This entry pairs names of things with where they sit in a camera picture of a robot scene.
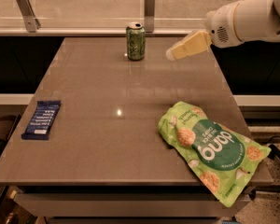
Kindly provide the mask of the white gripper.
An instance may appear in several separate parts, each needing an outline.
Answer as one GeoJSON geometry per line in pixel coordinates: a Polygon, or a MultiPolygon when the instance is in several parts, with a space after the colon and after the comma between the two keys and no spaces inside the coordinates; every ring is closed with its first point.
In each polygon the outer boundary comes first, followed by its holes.
{"type": "Polygon", "coordinates": [[[206,31],[193,32],[166,50],[170,61],[184,59],[205,52],[213,44],[218,48],[243,44],[239,32],[242,26],[240,5],[234,2],[206,14],[206,31]]]}

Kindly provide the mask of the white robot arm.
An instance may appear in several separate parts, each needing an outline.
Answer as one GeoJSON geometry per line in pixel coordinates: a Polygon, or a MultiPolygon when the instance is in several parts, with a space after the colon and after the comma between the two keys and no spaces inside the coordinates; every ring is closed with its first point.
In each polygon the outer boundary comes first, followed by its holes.
{"type": "Polygon", "coordinates": [[[170,61],[250,41],[280,42],[280,0],[240,0],[206,15],[205,30],[190,32],[166,50],[170,61]]]}

